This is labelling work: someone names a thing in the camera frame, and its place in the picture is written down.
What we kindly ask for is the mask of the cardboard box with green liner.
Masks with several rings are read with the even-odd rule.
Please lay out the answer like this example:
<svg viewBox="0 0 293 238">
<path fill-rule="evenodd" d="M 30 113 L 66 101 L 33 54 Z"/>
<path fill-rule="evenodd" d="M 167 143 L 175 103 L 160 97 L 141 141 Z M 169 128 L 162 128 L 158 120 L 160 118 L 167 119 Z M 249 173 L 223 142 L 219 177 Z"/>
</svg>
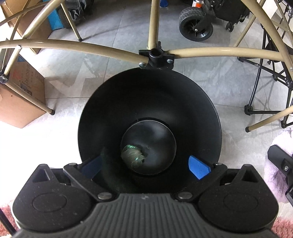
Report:
<svg viewBox="0 0 293 238">
<path fill-rule="evenodd" d="M 8 82 L 19 87 L 21 93 L 1 84 L 2 122 L 23 128 L 46 113 L 23 97 L 28 95 L 42 104 L 46 103 L 44 77 L 20 55 L 10 70 Z"/>
</svg>

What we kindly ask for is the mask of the black round trash bin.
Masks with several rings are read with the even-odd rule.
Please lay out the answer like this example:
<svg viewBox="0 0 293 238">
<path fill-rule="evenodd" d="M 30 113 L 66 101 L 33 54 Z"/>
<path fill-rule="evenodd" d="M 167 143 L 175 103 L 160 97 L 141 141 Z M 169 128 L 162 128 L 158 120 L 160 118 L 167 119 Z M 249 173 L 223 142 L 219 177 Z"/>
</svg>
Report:
<svg viewBox="0 0 293 238">
<path fill-rule="evenodd" d="M 141 149 L 144 164 L 131 169 L 126 145 Z M 78 125 L 81 159 L 98 156 L 93 181 L 113 193 L 176 193 L 193 176 L 190 156 L 219 160 L 222 129 L 204 90 L 172 70 L 133 68 L 105 81 L 89 98 Z"/>
</svg>

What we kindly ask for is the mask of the black folding chair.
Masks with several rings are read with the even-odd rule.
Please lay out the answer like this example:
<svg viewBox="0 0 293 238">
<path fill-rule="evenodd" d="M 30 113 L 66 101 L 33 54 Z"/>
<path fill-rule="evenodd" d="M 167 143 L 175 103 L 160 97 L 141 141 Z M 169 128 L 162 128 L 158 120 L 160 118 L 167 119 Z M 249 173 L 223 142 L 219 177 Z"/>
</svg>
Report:
<svg viewBox="0 0 293 238">
<path fill-rule="evenodd" d="M 273 52 L 278 52 L 277 47 L 275 46 L 273 40 L 261 25 L 263 30 L 262 36 L 262 50 L 268 50 Z M 278 60 L 271 60 L 271 59 L 255 59 L 251 57 L 237 57 L 238 61 L 243 63 L 248 63 L 252 66 L 257 68 L 257 74 L 255 83 L 252 89 L 252 93 L 249 99 L 248 104 L 244 106 L 244 113 L 248 116 L 251 115 L 271 115 L 274 116 L 275 114 L 281 112 L 281 110 L 272 110 L 269 106 L 270 96 L 273 90 L 273 86 L 275 83 L 285 86 L 285 93 L 287 92 L 287 96 L 285 96 L 285 109 L 292 106 L 292 77 L 290 76 L 289 70 L 284 62 Z M 267 83 L 270 85 L 270 92 L 268 94 L 266 101 L 263 103 L 263 109 L 254 109 L 253 103 L 257 100 L 256 93 L 261 89 L 265 88 L 265 84 L 260 85 L 261 76 L 267 79 Z M 292 126 L 292 120 L 289 120 L 292 113 L 280 119 L 281 121 L 281 128 L 286 128 Z"/>
</svg>

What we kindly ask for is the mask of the khaki folding camping table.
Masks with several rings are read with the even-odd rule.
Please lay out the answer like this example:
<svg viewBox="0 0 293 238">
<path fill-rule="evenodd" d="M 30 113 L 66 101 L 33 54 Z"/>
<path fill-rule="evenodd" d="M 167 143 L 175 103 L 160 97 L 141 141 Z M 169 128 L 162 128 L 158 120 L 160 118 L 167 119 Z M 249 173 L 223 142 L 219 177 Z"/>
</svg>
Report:
<svg viewBox="0 0 293 238">
<path fill-rule="evenodd" d="M 82 53 L 90 53 L 104 57 L 111 57 L 118 60 L 133 62 L 138 64 L 140 68 L 155 67 L 171 69 L 175 59 L 184 59 L 192 57 L 251 57 L 268 60 L 278 60 L 284 62 L 289 73 L 292 74 L 292 55 L 289 54 L 285 43 L 280 37 L 276 24 L 268 17 L 262 6 L 264 1 L 243 1 L 243 4 L 259 19 L 271 39 L 273 40 L 278 52 L 268 50 L 258 50 L 252 48 L 240 48 L 238 44 L 234 47 L 206 47 L 206 48 L 186 48 L 164 51 L 160 47 L 158 41 L 160 3 L 159 1 L 151 2 L 151 15 L 149 20 L 149 37 L 147 49 L 139 53 L 132 53 L 125 50 L 106 47 L 102 45 L 83 43 L 82 41 L 63 41 L 63 40 L 38 40 L 32 39 L 31 35 L 38 29 L 44 20 L 55 10 L 59 5 L 63 8 L 65 15 L 69 16 L 68 10 L 63 1 L 48 1 L 44 3 L 44 8 L 33 19 L 26 29 L 21 40 L 11 39 L 2 41 L 2 49 L 13 49 L 13 53 L 3 71 L 1 73 L 1 84 L 6 84 L 10 89 L 18 94 L 21 93 L 19 87 L 14 83 L 8 82 L 8 75 L 14 62 L 18 58 L 22 48 L 40 48 L 40 49 L 59 49 L 67 51 L 76 51 Z M 41 108 L 45 112 L 54 115 L 55 111 L 46 105 L 34 100 L 31 96 L 24 95 L 28 101 Z"/>
</svg>

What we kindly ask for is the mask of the iridescent plastic bag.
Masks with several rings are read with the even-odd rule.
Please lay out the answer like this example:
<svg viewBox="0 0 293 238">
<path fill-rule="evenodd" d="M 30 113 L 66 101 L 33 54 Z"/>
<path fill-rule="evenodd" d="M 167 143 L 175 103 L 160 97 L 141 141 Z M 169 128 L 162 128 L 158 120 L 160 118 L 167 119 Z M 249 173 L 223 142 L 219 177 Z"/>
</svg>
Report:
<svg viewBox="0 0 293 238">
<path fill-rule="evenodd" d="M 146 159 L 139 147 L 129 144 L 123 148 L 121 158 L 131 169 L 141 167 Z"/>
</svg>

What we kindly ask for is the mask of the black wagon cart wheel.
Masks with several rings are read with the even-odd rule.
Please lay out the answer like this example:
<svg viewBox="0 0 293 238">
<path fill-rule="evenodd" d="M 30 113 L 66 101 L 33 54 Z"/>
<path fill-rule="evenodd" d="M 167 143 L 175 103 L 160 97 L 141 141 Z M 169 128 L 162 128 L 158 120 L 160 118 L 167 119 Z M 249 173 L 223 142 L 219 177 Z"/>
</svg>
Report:
<svg viewBox="0 0 293 238">
<path fill-rule="evenodd" d="M 213 16 L 201 8 L 188 7 L 179 15 L 179 31 L 186 39 L 200 42 L 213 34 Z"/>
</svg>

